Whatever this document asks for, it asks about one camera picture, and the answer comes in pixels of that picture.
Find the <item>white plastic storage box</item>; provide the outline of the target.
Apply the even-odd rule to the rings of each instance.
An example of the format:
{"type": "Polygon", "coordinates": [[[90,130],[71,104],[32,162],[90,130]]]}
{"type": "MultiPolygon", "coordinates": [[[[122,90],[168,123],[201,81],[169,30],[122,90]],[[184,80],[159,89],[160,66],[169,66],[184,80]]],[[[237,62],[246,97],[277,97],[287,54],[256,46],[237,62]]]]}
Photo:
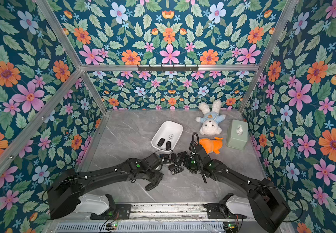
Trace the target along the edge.
{"type": "Polygon", "coordinates": [[[170,154],[175,146],[177,145],[184,128],[181,124],[173,122],[173,121],[165,121],[162,123],[156,134],[151,140],[151,145],[158,150],[159,153],[170,154]],[[166,150],[166,142],[169,141],[169,135],[173,134],[174,137],[171,140],[171,150],[166,150]],[[164,138],[166,141],[164,142],[162,147],[157,145],[159,139],[164,138]]]}

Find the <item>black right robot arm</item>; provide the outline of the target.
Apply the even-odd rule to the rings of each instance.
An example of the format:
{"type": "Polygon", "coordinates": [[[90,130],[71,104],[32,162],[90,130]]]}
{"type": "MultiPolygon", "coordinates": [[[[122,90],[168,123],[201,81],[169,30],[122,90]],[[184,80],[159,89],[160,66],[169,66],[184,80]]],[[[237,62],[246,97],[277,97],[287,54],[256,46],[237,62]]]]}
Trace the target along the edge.
{"type": "Polygon", "coordinates": [[[242,191],[245,198],[227,194],[219,203],[220,211],[252,217],[268,233],[274,233],[284,222],[291,209],[273,183],[268,179],[249,178],[227,167],[223,162],[211,159],[202,145],[190,144],[189,152],[177,154],[178,164],[190,173],[233,186],[242,191]]]}

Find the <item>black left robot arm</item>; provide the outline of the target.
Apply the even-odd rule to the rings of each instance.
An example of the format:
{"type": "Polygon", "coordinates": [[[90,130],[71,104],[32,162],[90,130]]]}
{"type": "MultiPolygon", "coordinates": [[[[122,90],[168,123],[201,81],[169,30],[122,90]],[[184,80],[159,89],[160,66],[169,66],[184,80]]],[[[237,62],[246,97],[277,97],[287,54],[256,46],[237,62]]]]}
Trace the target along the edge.
{"type": "Polygon", "coordinates": [[[101,170],[76,172],[66,170],[48,188],[50,219],[59,219],[75,211],[80,197],[95,189],[119,182],[147,180],[150,191],[162,181],[164,174],[158,168],[163,161],[156,153],[144,159],[129,158],[119,165],[101,170]]]}

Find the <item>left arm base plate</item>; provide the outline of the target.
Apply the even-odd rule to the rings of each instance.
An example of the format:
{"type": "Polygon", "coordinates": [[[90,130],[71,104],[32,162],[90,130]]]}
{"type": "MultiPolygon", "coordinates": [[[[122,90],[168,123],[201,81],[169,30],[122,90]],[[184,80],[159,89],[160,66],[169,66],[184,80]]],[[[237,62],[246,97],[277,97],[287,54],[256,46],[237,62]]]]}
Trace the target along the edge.
{"type": "Polygon", "coordinates": [[[91,220],[125,220],[129,219],[131,213],[131,204],[117,204],[115,207],[110,207],[104,213],[100,215],[96,215],[94,213],[91,214],[91,220]]]}

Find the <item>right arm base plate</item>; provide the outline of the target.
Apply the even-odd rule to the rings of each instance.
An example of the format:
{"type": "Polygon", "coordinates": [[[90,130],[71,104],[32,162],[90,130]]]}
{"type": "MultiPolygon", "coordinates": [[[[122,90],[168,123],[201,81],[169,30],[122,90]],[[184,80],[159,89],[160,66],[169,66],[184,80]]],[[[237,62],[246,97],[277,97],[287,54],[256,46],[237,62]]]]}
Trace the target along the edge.
{"type": "Polygon", "coordinates": [[[244,215],[232,214],[225,205],[219,203],[204,204],[209,219],[246,219],[244,215]]]}

